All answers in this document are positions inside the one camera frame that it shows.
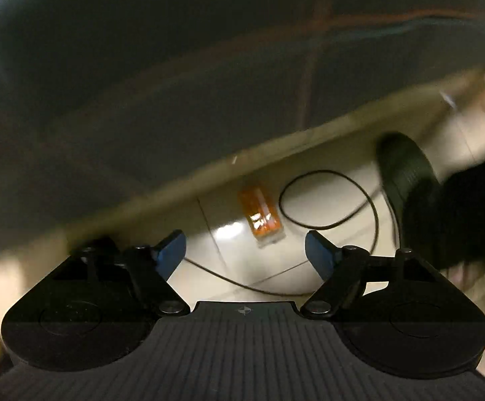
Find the blue plaid tablecloth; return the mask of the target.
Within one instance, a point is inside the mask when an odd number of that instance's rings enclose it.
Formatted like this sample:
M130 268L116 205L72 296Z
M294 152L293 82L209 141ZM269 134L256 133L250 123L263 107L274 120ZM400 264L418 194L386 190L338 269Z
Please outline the blue plaid tablecloth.
M485 0L0 0L0 251L485 65Z

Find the black shoe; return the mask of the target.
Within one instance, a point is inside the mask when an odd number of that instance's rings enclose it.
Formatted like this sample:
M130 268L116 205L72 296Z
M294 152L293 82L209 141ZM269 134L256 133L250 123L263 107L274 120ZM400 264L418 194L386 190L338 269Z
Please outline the black shoe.
M399 245L423 254L434 239L433 208L440 188L431 163L400 132L385 133L376 142L376 162Z

